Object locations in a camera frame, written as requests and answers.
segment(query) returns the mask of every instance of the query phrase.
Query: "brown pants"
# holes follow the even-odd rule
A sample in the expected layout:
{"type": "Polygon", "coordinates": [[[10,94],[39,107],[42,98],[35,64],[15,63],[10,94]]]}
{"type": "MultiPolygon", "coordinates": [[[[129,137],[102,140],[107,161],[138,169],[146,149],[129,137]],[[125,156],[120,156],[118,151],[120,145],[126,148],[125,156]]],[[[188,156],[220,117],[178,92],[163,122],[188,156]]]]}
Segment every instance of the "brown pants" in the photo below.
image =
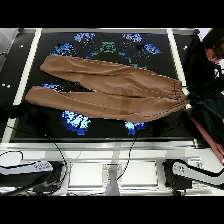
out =
{"type": "Polygon", "coordinates": [[[31,104],[69,110],[90,118],[145,122],[178,111],[188,103],[181,82],[152,71],[105,61],[48,56],[40,69],[79,82],[97,92],[56,92],[34,86],[31,104]]]}

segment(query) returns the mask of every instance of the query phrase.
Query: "brown fabric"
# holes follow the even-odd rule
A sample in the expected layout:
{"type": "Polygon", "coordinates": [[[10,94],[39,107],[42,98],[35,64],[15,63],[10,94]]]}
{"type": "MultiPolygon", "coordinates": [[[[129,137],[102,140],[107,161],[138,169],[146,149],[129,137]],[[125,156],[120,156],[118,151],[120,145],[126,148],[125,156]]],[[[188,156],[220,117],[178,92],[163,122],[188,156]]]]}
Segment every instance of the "brown fabric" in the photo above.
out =
{"type": "Polygon", "coordinates": [[[26,100],[35,105],[69,110],[91,118],[145,122],[178,111],[188,103],[180,81],[132,66],[48,56],[40,68],[97,92],[58,93],[36,86],[26,96],[26,100]]]}

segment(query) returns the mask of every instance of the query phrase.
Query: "white panel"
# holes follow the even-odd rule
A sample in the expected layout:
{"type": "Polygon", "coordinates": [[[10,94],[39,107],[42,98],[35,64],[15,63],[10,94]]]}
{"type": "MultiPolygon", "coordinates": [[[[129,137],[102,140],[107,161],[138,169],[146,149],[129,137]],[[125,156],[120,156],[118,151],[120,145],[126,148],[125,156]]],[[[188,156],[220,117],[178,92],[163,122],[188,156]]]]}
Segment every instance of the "white panel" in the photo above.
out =
{"type": "Polygon", "coordinates": [[[122,176],[122,187],[125,185],[152,185],[157,184],[155,162],[129,163],[122,176]]]}
{"type": "Polygon", "coordinates": [[[102,164],[74,163],[70,174],[71,186],[101,186],[102,164]]]}

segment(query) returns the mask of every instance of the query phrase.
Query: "pants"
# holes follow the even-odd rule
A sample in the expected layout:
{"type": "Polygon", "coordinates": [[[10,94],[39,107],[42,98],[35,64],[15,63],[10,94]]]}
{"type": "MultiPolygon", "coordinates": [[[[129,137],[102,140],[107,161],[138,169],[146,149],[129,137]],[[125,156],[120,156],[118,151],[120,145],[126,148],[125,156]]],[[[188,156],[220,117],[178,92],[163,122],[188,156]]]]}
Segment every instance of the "pants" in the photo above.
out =
{"type": "Polygon", "coordinates": [[[152,121],[178,111],[188,103],[180,81],[132,66],[48,56],[40,69],[55,77],[79,82],[96,92],[59,93],[34,86],[26,95],[28,102],[90,118],[152,121]]]}

